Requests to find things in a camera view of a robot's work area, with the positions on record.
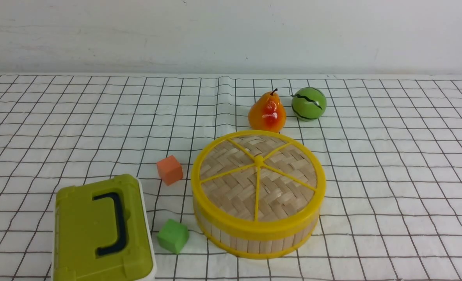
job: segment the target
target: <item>dark blue handle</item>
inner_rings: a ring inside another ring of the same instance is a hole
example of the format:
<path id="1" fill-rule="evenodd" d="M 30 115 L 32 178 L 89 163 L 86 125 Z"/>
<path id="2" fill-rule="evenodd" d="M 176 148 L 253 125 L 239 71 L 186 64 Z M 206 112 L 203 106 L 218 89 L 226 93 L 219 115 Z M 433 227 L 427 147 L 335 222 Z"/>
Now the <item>dark blue handle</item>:
<path id="1" fill-rule="evenodd" d="M 94 196 L 93 200 L 104 198 L 111 198 L 113 200 L 113 204 L 115 206 L 115 217 L 117 219 L 118 239 L 110 246 L 97 248 L 96 251 L 98 256 L 117 253 L 123 250 L 127 245 L 127 229 L 125 226 L 124 208 L 122 208 L 122 200 L 120 199 L 120 195 L 116 192 L 110 192 Z"/>

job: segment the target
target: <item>toy watermelon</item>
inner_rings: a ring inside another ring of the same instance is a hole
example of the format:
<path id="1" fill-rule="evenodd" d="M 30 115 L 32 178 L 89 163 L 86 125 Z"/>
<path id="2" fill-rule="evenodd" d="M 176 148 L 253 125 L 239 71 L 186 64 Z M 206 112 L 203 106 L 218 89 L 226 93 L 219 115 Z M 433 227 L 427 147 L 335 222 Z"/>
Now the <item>toy watermelon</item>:
<path id="1" fill-rule="evenodd" d="M 318 119 L 326 110 L 326 97 L 319 89 L 313 87 L 300 89 L 293 96 L 292 109 L 303 121 Z"/>

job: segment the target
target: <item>orange cube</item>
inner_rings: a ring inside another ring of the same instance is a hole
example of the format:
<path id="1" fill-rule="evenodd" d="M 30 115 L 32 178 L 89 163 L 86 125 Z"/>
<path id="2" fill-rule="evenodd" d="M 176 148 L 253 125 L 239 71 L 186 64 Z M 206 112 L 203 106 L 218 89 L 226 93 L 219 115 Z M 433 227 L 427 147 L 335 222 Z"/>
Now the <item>orange cube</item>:
<path id="1" fill-rule="evenodd" d="M 183 178 L 183 167 L 174 155 L 158 161 L 156 168 L 158 169 L 158 175 L 166 185 L 171 185 Z"/>

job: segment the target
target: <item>lid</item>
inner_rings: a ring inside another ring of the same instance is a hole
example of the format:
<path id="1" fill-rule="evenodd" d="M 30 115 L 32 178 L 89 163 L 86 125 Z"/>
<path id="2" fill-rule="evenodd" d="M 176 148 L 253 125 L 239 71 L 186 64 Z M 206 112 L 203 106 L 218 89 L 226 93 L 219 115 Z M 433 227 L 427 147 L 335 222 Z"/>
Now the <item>lid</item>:
<path id="1" fill-rule="evenodd" d="M 154 267 L 142 194 L 128 174 L 56 196 L 55 281 L 133 281 Z"/>
<path id="2" fill-rule="evenodd" d="M 321 166 L 314 155 L 284 135 L 238 132 L 217 140 L 202 154 L 194 169 L 199 169 L 203 194 L 238 219 L 279 221 L 302 211 L 314 197 L 324 196 L 324 190 L 315 196 L 315 167 Z"/>

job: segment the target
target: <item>cube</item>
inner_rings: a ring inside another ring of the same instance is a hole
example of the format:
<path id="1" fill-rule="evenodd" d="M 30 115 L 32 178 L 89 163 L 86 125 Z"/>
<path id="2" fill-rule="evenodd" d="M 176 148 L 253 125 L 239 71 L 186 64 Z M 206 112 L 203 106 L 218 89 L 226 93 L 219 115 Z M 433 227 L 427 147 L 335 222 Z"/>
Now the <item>cube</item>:
<path id="1" fill-rule="evenodd" d="M 188 242 L 190 232 L 184 224 L 169 219 L 165 222 L 158 235 L 156 235 L 156 238 L 158 238 L 158 244 L 162 248 L 174 254 L 179 254 L 186 242 Z"/>
<path id="2" fill-rule="evenodd" d="M 158 161 L 156 168 L 158 169 L 158 176 L 166 185 L 171 185 L 183 178 L 183 167 L 174 155 Z"/>

